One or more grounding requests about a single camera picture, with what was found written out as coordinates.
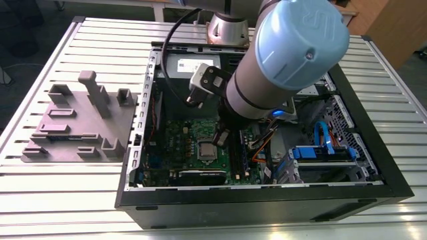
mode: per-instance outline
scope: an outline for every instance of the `black cable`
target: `black cable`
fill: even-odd
[[[271,141],[264,146],[264,154],[266,154],[267,170],[264,170],[263,184],[272,184],[274,177],[275,177],[275,167],[274,167],[274,158],[272,158],[272,150],[271,150]]]
[[[175,97],[183,102],[183,104],[189,107],[189,108],[195,108],[199,104],[196,102],[187,102],[185,99],[183,99],[180,97],[180,95],[177,94],[177,91],[175,90],[175,86],[171,82],[171,78],[169,78],[169,75],[168,75],[168,72],[167,72],[167,49],[168,49],[168,44],[169,44],[169,41],[171,41],[171,38],[172,38],[172,35],[176,31],[176,29],[179,28],[179,26],[181,25],[181,23],[184,21],[187,21],[189,19],[191,16],[193,16],[196,13],[199,13],[201,11],[200,8],[196,8],[195,10],[192,10],[189,13],[187,13],[179,20],[177,22],[175,23],[171,31],[168,32],[167,34],[167,37],[164,39],[164,43],[163,43],[163,46],[161,46],[161,60],[160,60],[160,68],[161,68],[161,72],[163,72],[163,75],[164,75],[164,81],[165,81],[165,84],[168,86],[168,88],[171,89],[172,91],[172,94],[175,95]]]
[[[295,105],[295,108],[296,109],[300,109],[302,107],[304,107],[307,104],[315,102],[315,101],[320,101],[320,100],[327,100],[330,99],[332,95],[331,94],[322,94],[319,96],[311,96],[311,97],[307,97],[304,100],[302,100],[296,105]]]

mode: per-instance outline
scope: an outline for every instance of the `floor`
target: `floor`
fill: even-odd
[[[0,46],[0,66],[3,67],[23,63],[44,65],[75,16],[143,21],[155,20],[153,10],[149,7],[67,2],[65,10],[57,11],[52,1],[39,0],[37,3],[45,23],[31,31],[40,50],[31,57],[16,58]],[[7,9],[1,8],[0,4],[0,17],[8,14],[4,13],[5,11]],[[164,20],[175,22],[185,11],[183,9],[165,9]],[[211,19],[211,17],[212,14],[209,12],[203,12],[203,21]],[[25,97],[40,70],[41,67],[37,65],[19,65],[5,70],[7,74],[15,79],[15,84],[11,86],[0,85],[0,133]],[[427,61],[412,55],[404,66],[398,70],[398,73],[423,106],[427,107]]]

